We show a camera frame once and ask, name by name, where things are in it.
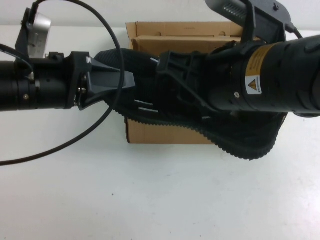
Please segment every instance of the warning label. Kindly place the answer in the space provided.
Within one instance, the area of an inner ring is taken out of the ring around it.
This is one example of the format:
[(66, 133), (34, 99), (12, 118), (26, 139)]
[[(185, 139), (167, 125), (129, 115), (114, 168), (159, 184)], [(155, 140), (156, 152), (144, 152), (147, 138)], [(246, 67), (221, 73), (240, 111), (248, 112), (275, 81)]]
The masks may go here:
[(260, 76), (247, 76), (245, 78), (245, 88), (249, 95), (259, 95), (262, 94), (260, 85)]
[(250, 84), (249, 87), (257, 91), (257, 80), (253, 80)]
[(261, 74), (261, 68), (262, 64), (270, 51), (270, 49), (274, 46), (272, 45), (266, 45), (258, 48), (252, 57), (249, 60), (248, 66), (246, 68), (245, 76), (257, 76)]
[(268, 52), (274, 46), (275, 44), (262, 46), (251, 56), (245, 72), (245, 88), (248, 95), (262, 94), (261, 69)]

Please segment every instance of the laser warning symbol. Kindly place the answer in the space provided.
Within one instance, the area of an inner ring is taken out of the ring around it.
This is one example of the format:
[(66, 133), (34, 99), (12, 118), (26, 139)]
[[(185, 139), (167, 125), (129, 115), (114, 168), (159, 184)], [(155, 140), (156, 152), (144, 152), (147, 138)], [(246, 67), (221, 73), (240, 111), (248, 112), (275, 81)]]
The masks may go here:
[(245, 88), (248, 95), (260, 95), (262, 94), (260, 75), (246, 76)]
[(253, 80), (250, 84), (249, 87), (257, 91), (257, 81)]

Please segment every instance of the cardboard flap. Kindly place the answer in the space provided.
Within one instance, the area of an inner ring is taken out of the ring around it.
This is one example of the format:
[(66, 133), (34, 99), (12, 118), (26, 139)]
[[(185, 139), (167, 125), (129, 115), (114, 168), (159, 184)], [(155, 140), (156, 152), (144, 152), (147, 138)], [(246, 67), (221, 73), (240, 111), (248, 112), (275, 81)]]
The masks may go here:
[(137, 23), (127, 22), (125, 26), (126, 26), (126, 32), (128, 33), (129, 39), (130, 40), (135, 39), (137, 37)]
[(241, 37), (243, 32), (243, 28), (233, 22), (136, 22), (135, 33), (129, 33), (133, 28), (132, 25), (129, 27), (130, 39), (133, 39), (134, 35), (136, 37)]
[(240, 37), (138, 36), (131, 43), (132, 48), (136, 51), (159, 56), (167, 51), (210, 53), (230, 41), (239, 42), (240, 40)]

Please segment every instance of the silver metal plate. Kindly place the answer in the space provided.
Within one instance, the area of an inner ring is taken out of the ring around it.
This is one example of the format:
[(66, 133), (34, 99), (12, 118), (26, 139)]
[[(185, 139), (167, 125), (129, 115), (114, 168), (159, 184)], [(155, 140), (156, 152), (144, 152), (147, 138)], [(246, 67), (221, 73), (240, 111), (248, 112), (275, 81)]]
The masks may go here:
[(46, 51), (51, 20), (37, 13), (33, 25), (28, 26), (28, 53), (30, 58), (42, 59)]

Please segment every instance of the white background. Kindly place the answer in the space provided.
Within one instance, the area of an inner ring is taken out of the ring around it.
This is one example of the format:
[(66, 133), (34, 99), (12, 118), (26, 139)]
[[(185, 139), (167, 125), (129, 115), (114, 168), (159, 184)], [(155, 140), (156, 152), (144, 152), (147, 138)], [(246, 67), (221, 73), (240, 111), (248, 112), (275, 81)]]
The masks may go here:
[[(17, 25), (25, 9), (35, 0), (1, 0), (0, 25)], [(97, 9), (113, 27), (136, 21), (225, 21), (211, 11), (205, 0), (83, 0)], [(279, 0), (290, 12), (292, 22), (303, 30), (320, 30), (319, 0)], [(56, 26), (100, 26), (79, 6), (50, 1), (41, 4), (41, 13)]]
[[(25, 2), (6, 4), (23, 14)], [(13, 47), (18, 32), (0, 26), (0, 43)], [(126, 30), (115, 32), (126, 47)], [(47, 51), (94, 56), (110, 48), (103, 28), (53, 27)], [(56, 147), (106, 108), (2, 112), (0, 160)], [(59, 153), (0, 167), (0, 240), (318, 240), (319, 143), (320, 118), (290, 114), (272, 152), (251, 162), (212, 145), (130, 145), (123, 118), (113, 113)]]

